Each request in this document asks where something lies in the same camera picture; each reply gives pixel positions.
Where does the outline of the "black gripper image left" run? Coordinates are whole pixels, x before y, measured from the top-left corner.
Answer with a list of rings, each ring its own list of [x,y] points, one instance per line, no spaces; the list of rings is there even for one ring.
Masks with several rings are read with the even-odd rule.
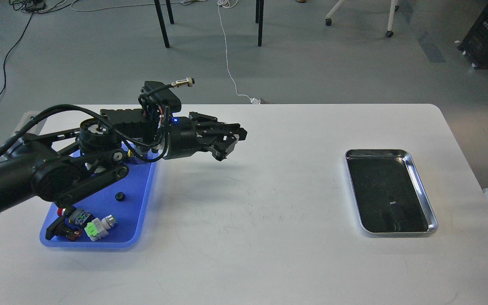
[[[199,137],[204,137],[204,144]],[[200,151],[210,152],[213,158],[222,161],[246,137],[247,131],[239,123],[224,123],[215,116],[190,112],[189,117],[172,118],[163,159],[187,158]]]

